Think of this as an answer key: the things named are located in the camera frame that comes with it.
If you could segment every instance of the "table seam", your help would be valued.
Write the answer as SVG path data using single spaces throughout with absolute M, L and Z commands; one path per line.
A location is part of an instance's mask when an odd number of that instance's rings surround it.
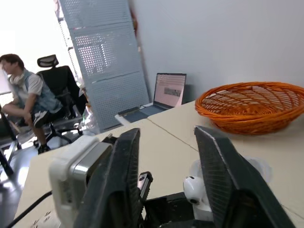
M 191 146 L 190 144 L 186 143 L 185 141 L 183 141 L 182 139 L 178 138 L 177 136 L 175 136 L 174 134 L 170 133 L 169 131 L 167 131 L 166 129 L 164 129 L 163 127 L 159 126 L 158 124 L 156 124 L 155 122 L 153 122 L 152 120 L 150 119 L 147 119 L 149 120 L 152 124 L 158 126 L 159 128 L 163 129 L 165 132 L 167 132 L 168 134 L 172 135 L 174 138 L 178 139 L 179 141 L 183 142 L 184 144 L 188 145 L 189 147 L 191 147 L 192 149 L 194 149 L 195 151 L 198 152 L 197 149 L 195 149 L 193 146 Z
M 154 125 L 160 127 L 161 129 L 163 129 L 164 131 L 166 131 L 168 134 L 172 135 L 173 137 L 175 137 L 176 139 L 180 140 L 180 141 L 183 142 L 184 144 L 188 145 L 188 146 L 191 147 L 192 149 L 198 151 L 197 149 L 195 149 L 194 147 L 192 147 L 190 144 L 186 143 L 186 142 L 183 141 L 182 139 L 180 139 L 180 138 L 178 138 L 177 136 L 175 136 L 174 134 L 170 133 L 169 131 L 167 131 L 167 130 L 164 129 L 163 127 L 161 127 L 161 126 L 159 126 L 158 124 L 156 124 L 155 122 L 153 122 L 152 120 L 150 120 L 150 119 L 148 119 L 148 118 L 147 118 L 147 120 L 149 120 L 152 124 L 154 124 Z M 303 216 L 301 216 L 301 215 L 299 215 L 298 213 L 294 212 L 292 209 L 290 209 L 290 208 L 284 206 L 283 204 L 282 204 L 282 207 L 286 208 L 286 209 L 289 210 L 291 213 L 295 214 L 296 216 L 298 216 L 298 217 L 300 217 L 301 219 L 304 220 L 304 217 L 303 217 Z

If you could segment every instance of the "office chair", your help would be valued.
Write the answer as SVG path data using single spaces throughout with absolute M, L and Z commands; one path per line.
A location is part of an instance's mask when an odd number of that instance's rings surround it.
M 62 116 L 60 116 L 59 119 L 56 119 L 49 123 L 51 132 L 46 136 L 46 140 L 48 142 L 53 137 L 58 136 L 59 138 L 67 141 L 70 144 L 83 134 L 82 131 L 79 130 L 79 128 L 55 129 L 55 126 L 79 123 L 82 120 L 82 117 L 77 116 L 76 112 L 73 109 L 75 102 L 72 99 L 71 92 L 68 89 L 68 83 L 71 80 L 71 78 L 69 77 L 71 70 L 68 66 L 56 67 L 59 64 L 56 55 L 39 58 L 37 60 L 37 64 L 39 67 L 51 67 L 48 70 L 39 71 L 37 75 L 43 78 L 44 82 L 47 84 L 47 86 L 53 92 L 55 97 L 62 103 L 64 107 L 64 113 L 62 114 Z M 69 132 L 73 130 L 78 131 L 78 136 L 75 137 L 73 140 L 70 140 L 69 138 L 62 135 L 62 133 L 64 132 Z M 34 141 L 34 145 L 38 147 L 38 141 Z
M 5 114 L 1 112 L 0 105 L 0 164 L 2 165 L 5 173 L 10 176 L 14 173 L 12 167 L 10 166 L 10 160 L 14 151 L 17 149 L 22 149 L 20 143 L 16 138 L 16 134 L 12 130 L 9 121 L 7 120 Z M 2 148 L 9 147 L 7 151 L 8 159 L 5 157 Z

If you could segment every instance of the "denim vest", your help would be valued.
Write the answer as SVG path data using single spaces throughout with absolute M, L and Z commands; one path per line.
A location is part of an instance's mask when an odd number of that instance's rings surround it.
M 32 72 L 29 72 L 27 69 L 24 69 L 24 84 L 27 89 L 29 90 L 29 77 L 32 75 Z M 10 83 L 12 86 L 15 94 L 18 96 L 19 105 L 21 108 L 24 108 L 25 103 L 22 101 L 21 97 L 19 96 L 19 90 L 22 88 L 18 85 Z M 39 111 L 49 111 L 50 113 L 56 113 L 62 108 L 62 104 L 59 100 L 55 98 L 55 95 L 52 93 L 52 91 L 49 89 L 47 84 L 43 80 L 43 86 L 41 90 L 40 96 L 36 97 L 36 101 L 33 107 L 32 112 L 37 113 Z

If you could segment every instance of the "sneaker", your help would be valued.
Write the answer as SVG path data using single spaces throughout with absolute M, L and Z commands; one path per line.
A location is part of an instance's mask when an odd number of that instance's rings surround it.
M 36 128 L 40 128 L 44 125 L 46 120 L 48 119 L 49 112 L 48 111 L 43 111 L 43 112 L 38 112 L 35 113 L 34 115 L 34 121 L 33 124 Z
M 47 151 L 50 151 L 51 148 L 48 147 L 48 145 L 41 145 L 39 148 L 38 148 L 38 154 L 41 154 L 41 153 L 44 153 L 44 152 L 47 152 Z

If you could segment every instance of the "hair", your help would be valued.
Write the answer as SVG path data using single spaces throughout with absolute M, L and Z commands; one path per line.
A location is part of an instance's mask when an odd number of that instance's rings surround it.
M 8 63 L 18 63 L 18 66 L 21 68 L 21 70 L 24 70 L 24 63 L 22 61 L 22 59 L 15 54 L 6 54 L 0 57 L 0 62 L 5 60 Z

